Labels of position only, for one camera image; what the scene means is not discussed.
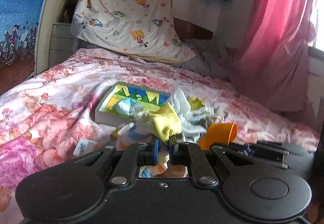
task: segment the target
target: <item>window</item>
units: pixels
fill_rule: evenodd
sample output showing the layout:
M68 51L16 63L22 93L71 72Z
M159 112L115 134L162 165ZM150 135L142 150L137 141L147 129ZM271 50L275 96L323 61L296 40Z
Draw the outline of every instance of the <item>window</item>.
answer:
M317 37L310 46L324 51L324 0L317 1L310 21L314 24L317 32Z

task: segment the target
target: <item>blue starry wallpaper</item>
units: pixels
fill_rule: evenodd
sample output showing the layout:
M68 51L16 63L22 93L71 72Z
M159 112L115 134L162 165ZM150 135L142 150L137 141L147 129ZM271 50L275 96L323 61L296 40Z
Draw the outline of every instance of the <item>blue starry wallpaper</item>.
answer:
M0 67L34 54L43 0L0 0Z

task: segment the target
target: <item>small box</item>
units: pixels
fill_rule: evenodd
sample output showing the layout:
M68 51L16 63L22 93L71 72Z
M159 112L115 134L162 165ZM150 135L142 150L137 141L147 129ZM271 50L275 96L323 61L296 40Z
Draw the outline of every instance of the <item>small box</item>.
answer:
M117 82L110 88L97 106L95 122L118 127L123 123L133 121L132 116L121 115L112 109L121 99L132 98L143 105L144 111L157 111L164 106L165 101L169 97L170 94L166 92Z
M100 145L97 141L92 141L84 138L80 138L80 140L77 143L76 148L73 152L73 157L79 157L84 154L91 153L92 151L95 151L100 148Z

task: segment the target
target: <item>orange cup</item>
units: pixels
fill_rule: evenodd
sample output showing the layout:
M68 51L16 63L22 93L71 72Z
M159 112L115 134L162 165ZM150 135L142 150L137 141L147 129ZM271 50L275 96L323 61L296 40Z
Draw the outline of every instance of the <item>orange cup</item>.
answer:
M238 126L236 123L214 123L207 133L198 142L202 150L209 150L212 144L228 145L229 142L234 141L238 134Z

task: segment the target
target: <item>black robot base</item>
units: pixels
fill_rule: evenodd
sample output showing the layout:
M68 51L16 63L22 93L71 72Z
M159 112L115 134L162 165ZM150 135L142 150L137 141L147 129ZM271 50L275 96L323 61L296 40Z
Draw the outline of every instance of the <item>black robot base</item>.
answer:
M308 223L303 214L310 186L289 164L266 159L282 147L270 144L265 151L267 143L261 145L248 152L212 146L207 152L173 138L171 163L189 172L182 179L138 177L141 166L157 164L157 139L125 151L106 146L25 178L16 201L24 224Z

